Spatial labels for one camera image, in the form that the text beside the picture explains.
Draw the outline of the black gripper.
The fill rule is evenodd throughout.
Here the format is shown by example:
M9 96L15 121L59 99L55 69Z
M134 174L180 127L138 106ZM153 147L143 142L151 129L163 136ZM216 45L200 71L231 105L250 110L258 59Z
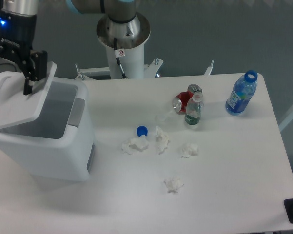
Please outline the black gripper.
M47 76L48 53L32 50L36 15L23 15L0 8L0 57L17 62L25 76L23 94L32 93L34 82Z

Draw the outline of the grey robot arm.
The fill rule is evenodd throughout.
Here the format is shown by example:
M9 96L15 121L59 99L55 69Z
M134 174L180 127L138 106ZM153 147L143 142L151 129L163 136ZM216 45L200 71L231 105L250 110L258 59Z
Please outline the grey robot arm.
M68 0L66 4L78 14L103 14L96 32L106 48L112 79L144 78L144 44L150 25L137 11L137 1ZM0 57L24 74L24 95L47 77L48 53L33 49L38 8L37 0L0 0Z

